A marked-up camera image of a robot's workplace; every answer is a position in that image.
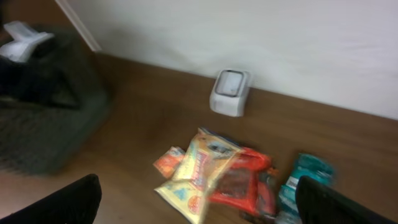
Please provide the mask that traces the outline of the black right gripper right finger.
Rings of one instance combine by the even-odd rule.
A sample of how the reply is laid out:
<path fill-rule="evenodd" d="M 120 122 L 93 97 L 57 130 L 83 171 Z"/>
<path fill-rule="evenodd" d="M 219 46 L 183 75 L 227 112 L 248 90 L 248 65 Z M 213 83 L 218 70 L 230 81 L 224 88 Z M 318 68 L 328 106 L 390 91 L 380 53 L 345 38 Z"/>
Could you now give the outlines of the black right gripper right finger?
<path fill-rule="evenodd" d="M 299 179 L 295 201 L 305 224 L 395 224 L 308 176 Z"/>

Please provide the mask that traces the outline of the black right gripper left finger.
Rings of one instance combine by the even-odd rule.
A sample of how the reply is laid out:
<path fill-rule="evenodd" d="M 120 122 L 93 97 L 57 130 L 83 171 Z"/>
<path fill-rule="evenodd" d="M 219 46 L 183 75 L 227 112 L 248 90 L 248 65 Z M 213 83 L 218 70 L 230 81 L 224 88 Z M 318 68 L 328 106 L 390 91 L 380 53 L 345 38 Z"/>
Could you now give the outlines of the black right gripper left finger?
<path fill-rule="evenodd" d="M 92 224 L 101 199 L 99 177 L 88 174 L 2 218 L 1 224 Z"/>

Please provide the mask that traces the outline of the blue mouthwash bottle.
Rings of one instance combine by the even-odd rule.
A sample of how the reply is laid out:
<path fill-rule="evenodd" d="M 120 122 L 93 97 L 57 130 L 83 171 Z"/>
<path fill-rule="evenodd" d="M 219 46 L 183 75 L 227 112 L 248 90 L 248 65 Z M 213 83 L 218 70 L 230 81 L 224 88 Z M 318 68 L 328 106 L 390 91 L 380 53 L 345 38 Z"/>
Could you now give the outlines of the blue mouthwash bottle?
<path fill-rule="evenodd" d="M 276 224 L 301 223 L 299 211 L 295 201 L 295 192 L 302 176 L 311 177 L 322 184 L 330 185 L 334 175 L 334 168 L 311 154 L 299 154 L 294 162 L 294 169 L 286 183 L 281 186 L 278 194 L 280 210 Z"/>

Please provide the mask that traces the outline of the black orange snack packet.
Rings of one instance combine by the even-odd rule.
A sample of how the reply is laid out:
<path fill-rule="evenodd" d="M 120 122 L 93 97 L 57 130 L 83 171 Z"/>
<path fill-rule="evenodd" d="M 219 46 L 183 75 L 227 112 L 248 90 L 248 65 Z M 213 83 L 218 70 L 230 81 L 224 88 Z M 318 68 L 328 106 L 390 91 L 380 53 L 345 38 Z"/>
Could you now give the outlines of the black orange snack packet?
<path fill-rule="evenodd" d="M 274 167 L 263 170 L 257 176 L 257 196 L 253 212 L 240 211 L 239 216 L 249 223 L 273 224 L 277 216 L 277 199 Z"/>

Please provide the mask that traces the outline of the red snack bag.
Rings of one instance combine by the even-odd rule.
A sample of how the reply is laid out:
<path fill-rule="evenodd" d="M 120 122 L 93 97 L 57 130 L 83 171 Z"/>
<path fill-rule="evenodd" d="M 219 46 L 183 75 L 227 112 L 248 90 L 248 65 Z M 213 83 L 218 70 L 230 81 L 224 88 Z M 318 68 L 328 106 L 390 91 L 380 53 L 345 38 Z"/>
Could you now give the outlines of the red snack bag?
<path fill-rule="evenodd" d="M 232 166 L 218 180 L 209 197 L 213 203 L 221 203 L 244 212 L 253 212 L 257 196 L 257 176 L 272 166 L 272 159 L 245 147 Z"/>

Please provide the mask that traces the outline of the small orange box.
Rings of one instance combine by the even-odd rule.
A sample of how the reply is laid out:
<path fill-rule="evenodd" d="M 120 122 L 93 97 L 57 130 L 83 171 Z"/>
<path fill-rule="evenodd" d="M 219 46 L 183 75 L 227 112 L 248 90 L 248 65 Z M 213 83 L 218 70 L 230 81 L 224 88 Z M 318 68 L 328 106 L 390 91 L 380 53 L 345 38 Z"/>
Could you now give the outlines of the small orange box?
<path fill-rule="evenodd" d="M 180 147 L 172 146 L 164 155 L 158 158 L 153 166 L 165 178 L 171 178 L 185 157 L 185 151 Z"/>

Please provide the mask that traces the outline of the cream yellow chip bag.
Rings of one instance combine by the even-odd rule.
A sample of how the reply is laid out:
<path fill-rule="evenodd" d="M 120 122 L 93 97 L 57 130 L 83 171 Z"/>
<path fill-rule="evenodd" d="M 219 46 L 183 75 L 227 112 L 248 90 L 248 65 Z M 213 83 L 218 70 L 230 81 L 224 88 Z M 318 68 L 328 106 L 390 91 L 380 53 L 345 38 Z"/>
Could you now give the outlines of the cream yellow chip bag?
<path fill-rule="evenodd" d="M 208 197 L 242 151 L 228 139 L 199 128 L 172 178 L 155 191 L 190 223 L 201 224 Z"/>

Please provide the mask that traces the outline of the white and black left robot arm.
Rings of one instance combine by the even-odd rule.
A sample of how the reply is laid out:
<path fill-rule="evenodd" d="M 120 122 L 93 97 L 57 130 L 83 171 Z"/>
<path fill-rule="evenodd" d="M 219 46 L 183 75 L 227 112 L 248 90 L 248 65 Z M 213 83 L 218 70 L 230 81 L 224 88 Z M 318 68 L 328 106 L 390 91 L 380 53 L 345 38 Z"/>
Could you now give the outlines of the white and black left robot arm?
<path fill-rule="evenodd" d="M 1 45 L 1 100 L 78 110 L 81 100 L 62 68 L 65 45 L 54 33 L 25 22 L 4 24 L 12 37 Z"/>

